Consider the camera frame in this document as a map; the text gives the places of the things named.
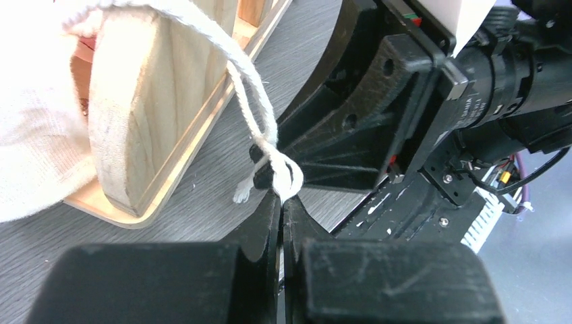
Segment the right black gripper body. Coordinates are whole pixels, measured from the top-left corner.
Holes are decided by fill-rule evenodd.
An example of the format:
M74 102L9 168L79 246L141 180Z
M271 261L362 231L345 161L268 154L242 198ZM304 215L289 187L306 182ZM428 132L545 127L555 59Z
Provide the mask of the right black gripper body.
M397 154L397 165L405 175L425 168L436 147L454 130L456 109L442 108L448 100L458 99L468 79L454 63L456 39L420 1L392 1L399 15L413 24L411 37L431 59L427 80L421 83L420 97L414 98L417 111L408 121L407 140Z

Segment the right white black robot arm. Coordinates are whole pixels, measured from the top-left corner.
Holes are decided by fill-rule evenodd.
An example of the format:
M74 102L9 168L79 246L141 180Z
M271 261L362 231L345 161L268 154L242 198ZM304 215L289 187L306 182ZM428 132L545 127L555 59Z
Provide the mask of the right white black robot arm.
M429 169L443 140L460 161L571 145L571 2L494 7L458 54L419 1L343 1L315 70L278 118L278 148L307 186L367 191Z

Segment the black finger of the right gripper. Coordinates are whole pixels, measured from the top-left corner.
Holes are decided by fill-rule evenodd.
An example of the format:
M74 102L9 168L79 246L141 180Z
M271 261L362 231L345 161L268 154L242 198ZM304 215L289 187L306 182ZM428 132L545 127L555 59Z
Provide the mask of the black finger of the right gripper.
M440 26L419 1L343 1L316 68L279 116L278 149L304 184L365 192L423 163L422 120L439 77Z

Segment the wooden slatted pet bed frame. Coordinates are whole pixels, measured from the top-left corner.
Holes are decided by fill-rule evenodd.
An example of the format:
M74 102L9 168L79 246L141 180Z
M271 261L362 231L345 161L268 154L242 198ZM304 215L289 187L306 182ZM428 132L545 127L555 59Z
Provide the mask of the wooden slatted pet bed frame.
M95 22L91 64L75 63L88 100L95 178L65 203L119 227L153 222L233 96L227 60L192 29L188 1L75 4Z

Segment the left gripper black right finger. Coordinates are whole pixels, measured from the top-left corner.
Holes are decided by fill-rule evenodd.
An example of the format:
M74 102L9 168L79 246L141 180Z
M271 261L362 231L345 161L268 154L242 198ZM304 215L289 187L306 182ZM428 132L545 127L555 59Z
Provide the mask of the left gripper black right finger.
M336 239L282 207L287 323L505 323L482 261L449 242Z

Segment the pink printed cushion with ties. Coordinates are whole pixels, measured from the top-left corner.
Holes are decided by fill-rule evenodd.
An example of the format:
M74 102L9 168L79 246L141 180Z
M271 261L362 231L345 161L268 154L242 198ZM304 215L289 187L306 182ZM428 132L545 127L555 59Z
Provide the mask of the pink printed cushion with ties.
M1 2L1 220L21 219L65 201L96 176L88 135L88 100L75 63L91 64L97 9L67 27L75 4ZM192 29L220 50L250 136L262 149L255 170L270 166L281 200L304 180L277 150L274 109L252 61L289 7L288 1L188 1Z

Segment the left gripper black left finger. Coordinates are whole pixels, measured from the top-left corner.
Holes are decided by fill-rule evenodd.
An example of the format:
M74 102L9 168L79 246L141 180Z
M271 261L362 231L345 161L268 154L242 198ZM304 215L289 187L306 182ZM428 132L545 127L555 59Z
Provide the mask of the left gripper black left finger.
M84 244L54 264L28 323L275 323L281 202L216 242Z

